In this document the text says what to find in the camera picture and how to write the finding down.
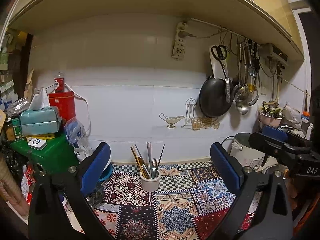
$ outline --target teal tissue package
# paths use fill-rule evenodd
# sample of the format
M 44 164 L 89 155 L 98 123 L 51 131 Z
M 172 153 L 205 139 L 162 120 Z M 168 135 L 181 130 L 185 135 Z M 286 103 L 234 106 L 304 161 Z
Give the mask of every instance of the teal tissue package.
M 41 110 L 27 110 L 20 114 L 23 136 L 55 133 L 59 131 L 62 117 L 56 106 L 46 106 Z

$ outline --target blue bowl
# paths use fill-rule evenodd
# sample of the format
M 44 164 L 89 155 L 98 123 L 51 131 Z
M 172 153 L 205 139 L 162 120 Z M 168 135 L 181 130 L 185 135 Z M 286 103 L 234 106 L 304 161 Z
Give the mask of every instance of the blue bowl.
M 110 163 L 108 165 L 108 167 L 102 172 L 98 182 L 99 183 L 102 183 L 104 182 L 105 180 L 109 179 L 109 177 L 111 176 L 112 174 L 112 171 L 113 171 L 113 168 L 112 168 L 112 164 Z

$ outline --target black scissors handle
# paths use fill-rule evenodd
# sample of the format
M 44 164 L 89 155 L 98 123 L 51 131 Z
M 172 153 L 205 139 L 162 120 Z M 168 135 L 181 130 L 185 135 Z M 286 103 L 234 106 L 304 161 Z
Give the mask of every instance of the black scissors handle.
M 212 46 L 211 53 L 212 53 L 212 56 L 218 61 L 226 60 L 227 55 L 228 55 L 227 47 L 224 45 Z

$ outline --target power strip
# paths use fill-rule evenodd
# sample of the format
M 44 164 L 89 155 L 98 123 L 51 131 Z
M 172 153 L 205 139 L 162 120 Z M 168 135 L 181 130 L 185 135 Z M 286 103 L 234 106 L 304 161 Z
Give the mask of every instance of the power strip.
M 179 32 L 185 31 L 187 27 L 188 25 L 184 22 L 180 22 L 177 24 L 176 38 L 171 55 L 175 60 L 182 60 L 184 58 L 186 40 L 185 38 L 179 37 Z

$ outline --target patchwork mat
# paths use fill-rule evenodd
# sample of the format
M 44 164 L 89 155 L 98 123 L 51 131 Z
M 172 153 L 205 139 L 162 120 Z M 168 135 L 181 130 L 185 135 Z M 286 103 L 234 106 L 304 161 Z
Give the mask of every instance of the patchwork mat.
M 118 240 L 205 240 L 235 199 L 211 161 L 160 166 L 160 185 L 151 193 L 142 189 L 137 166 L 113 168 L 94 211 Z M 259 198 L 257 193 L 240 230 L 249 227 Z

